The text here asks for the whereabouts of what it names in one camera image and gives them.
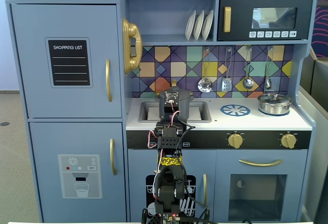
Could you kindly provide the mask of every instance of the countertop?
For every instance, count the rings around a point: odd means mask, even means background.
[[[127,130],[150,130],[156,127],[156,122],[139,122],[141,103],[154,101],[153,98],[133,98]],[[258,110],[257,98],[195,98],[193,101],[206,102],[212,119],[209,123],[189,123],[196,127],[195,130],[312,130],[312,126],[293,105],[288,115],[271,116]],[[226,115],[220,111],[226,105],[245,106],[250,112],[244,116]]]

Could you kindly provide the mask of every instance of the slotted spatula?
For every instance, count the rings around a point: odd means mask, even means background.
[[[227,66],[227,54],[228,52],[230,52],[230,65],[229,67]],[[232,58],[232,48],[229,46],[229,47],[226,47],[225,49],[225,67],[227,68],[227,74],[225,76],[225,78],[222,80],[222,92],[230,92],[232,90],[232,81],[231,81],[231,78],[229,78],[229,69],[230,69],[230,66],[231,66],[231,58]]]

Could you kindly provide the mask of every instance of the stove knob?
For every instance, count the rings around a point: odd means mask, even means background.
[[[283,137],[281,137],[281,144],[285,146],[286,148],[294,148],[296,143],[296,138],[293,134],[285,134]]]
[[[228,142],[229,142],[229,145],[231,145],[232,147],[238,149],[241,144],[242,144],[242,137],[240,134],[238,133],[234,133],[234,134],[231,134],[228,138]]]

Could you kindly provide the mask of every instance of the geometric pattern backsplash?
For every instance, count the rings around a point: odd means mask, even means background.
[[[287,94],[292,68],[293,45],[273,46],[269,76],[272,88],[281,94]],[[209,52],[203,46],[154,46],[144,47],[139,68],[132,71],[133,97],[155,97],[155,93],[170,88],[172,80],[177,86],[194,93],[194,97],[258,97],[265,90],[265,61],[267,46],[252,46],[252,62],[250,78],[254,81],[252,89],[247,90],[242,85],[246,75],[246,46],[232,46],[232,61],[229,68],[229,78],[232,79],[232,91],[222,92],[222,79],[226,77],[227,68],[225,46],[208,46]],[[201,93],[198,82],[205,76],[213,83],[212,91]],[[227,65],[230,64],[228,53]]]

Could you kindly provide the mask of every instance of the sink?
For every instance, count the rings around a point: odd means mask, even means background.
[[[143,102],[140,107],[139,122],[154,123],[159,121],[159,103]],[[189,123],[210,123],[212,121],[206,102],[190,102]]]

